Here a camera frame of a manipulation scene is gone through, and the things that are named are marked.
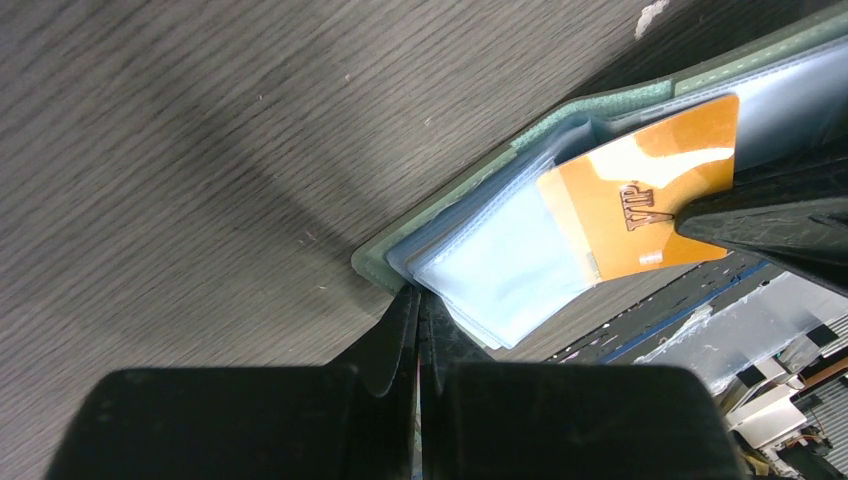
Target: wooden floor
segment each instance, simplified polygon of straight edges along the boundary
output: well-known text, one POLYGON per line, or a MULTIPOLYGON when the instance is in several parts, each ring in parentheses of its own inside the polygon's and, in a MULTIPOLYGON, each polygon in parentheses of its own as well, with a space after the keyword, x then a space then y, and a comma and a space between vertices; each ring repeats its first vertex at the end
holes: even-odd
MULTIPOLYGON (((327 361, 389 301, 350 254, 470 162, 827 2, 649 3, 2 2, 0 478, 43 473, 111 370, 327 361)), ((499 355, 544 358, 675 273, 499 355)))

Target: card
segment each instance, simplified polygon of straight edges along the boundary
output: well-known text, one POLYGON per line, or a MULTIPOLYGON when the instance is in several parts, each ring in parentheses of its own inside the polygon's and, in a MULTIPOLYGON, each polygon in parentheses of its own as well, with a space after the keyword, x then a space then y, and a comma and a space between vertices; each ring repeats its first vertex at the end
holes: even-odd
POLYGON ((681 237, 674 216, 733 186, 739 99, 722 97, 620 137, 537 182, 557 224, 596 280, 724 257, 681 237))

